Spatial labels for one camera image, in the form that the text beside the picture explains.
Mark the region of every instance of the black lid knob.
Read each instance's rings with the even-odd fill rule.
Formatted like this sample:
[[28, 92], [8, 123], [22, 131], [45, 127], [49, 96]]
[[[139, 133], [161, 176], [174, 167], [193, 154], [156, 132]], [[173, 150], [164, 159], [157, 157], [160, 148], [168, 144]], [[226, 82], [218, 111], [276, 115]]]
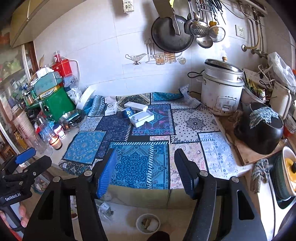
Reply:
[[296, 173], [296, 161], [293, 163], [293, 165], [291, 166], [292, 172]]

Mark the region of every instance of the cleaver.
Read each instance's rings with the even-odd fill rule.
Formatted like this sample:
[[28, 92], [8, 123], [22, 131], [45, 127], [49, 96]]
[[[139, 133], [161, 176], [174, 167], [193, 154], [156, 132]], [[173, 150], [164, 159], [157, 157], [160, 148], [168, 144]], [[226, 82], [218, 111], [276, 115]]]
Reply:
[[172, 8], [169, 0], [153, 0], [153, 3], [160, 18], [171, 18], [173, 21], [175, 35], [180, 35], [180, 29], [176, 20], [175, 11]]

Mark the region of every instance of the power socket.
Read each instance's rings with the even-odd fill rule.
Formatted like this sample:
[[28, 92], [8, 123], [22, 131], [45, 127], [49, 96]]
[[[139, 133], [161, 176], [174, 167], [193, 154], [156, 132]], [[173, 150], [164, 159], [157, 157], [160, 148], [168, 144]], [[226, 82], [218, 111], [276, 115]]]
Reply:
[[235, 25], [235, 31], [238, 37], [244, 38], [244, 28]]
[[123, 0], [123, 12], [125, 13], [131, 13], [134, 11], [133, 8], [133, 1], [132, 0]]

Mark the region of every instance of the white rice cooker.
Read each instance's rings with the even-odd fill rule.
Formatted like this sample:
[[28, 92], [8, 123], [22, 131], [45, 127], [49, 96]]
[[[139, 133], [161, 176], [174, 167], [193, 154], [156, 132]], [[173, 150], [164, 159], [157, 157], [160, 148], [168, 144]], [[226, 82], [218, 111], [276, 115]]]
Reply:
[[201, 102], [215, 115], [231, 115], [237, 110], [244, 86], [244, 72], [232, 64], [207, 59], [202, 73]]

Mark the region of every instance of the frying pan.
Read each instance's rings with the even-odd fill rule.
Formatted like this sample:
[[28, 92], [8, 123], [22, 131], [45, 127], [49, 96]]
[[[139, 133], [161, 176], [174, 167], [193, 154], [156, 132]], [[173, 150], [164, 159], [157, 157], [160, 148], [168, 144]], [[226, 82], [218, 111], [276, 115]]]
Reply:
[[186, 50], [193, 42], [193, 35], [184, 32], [187, 22], [182, 16], [176, 15], [180, 35], [175, 35], [171, 18], [157, 18], [151, 28], [154, 43], [162, 50], [170, 53], [179, 53]]

